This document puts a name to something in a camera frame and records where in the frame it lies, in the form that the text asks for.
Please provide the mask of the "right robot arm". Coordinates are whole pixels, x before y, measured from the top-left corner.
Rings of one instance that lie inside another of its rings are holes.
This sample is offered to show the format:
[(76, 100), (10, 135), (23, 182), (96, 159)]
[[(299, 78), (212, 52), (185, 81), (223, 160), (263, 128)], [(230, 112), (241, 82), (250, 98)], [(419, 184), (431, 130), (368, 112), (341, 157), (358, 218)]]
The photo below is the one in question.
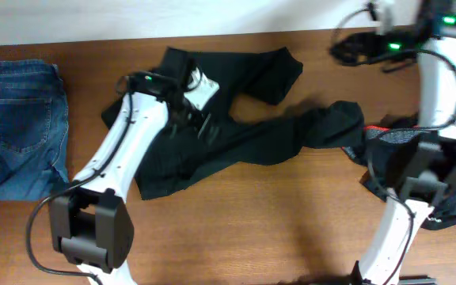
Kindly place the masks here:
[(456, 4), (424, 1), (409, 28), (394, 24), (392, 1), (370, 1), (373, 32), (334, 40), (330, 55), (346, 67), (417, 64), (420, 108), (413, 127), (366, 137), (370, 179), (386, 200), (379, 228), (343, 284), (403, 284), (401, 266), (423, 223), (456, 193)]

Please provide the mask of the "black trousers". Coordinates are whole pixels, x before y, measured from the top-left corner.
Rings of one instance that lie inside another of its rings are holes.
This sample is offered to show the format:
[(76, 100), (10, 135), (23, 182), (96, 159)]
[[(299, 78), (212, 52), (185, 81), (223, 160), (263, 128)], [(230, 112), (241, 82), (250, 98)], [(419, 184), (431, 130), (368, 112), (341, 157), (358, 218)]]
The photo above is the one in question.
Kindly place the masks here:
[(172, 74), (184, 59), (193, 60), (219, 85), (203, 110), (211, 119), (204, 135), (191, 126), (167, 127), (156, 137), (135, 174), (142, 200), (170, 196), (238, 162), (275, 165), (295, 157), (303, 147), (337, 148), (362, 142), (363, 112), (350, 101), (328, 107), (302, 104), (285, 116), (258, 123), (241, 123), (230, 116), (240, 93), (269, 105), (283, 101), (303, 70), (285, 47), (263, 53), (169, 47), (155, 70)]

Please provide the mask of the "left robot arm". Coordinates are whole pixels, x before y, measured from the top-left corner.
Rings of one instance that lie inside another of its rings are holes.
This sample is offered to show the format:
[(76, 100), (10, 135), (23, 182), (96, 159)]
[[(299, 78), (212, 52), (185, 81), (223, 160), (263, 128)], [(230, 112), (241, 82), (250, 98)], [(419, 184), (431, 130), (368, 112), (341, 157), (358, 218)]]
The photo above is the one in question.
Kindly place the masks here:
[(118, 83), (122, 105), (90, 161), (45, 201), (52, 245), (91, 284), (133, 284), (127, 256), (135, 228), (126, 202), (131, 181), (158, 134), (170, 127), (207, 131), (207, 102), (219, 91), (199, 65), (176, 74), (138, 71)]

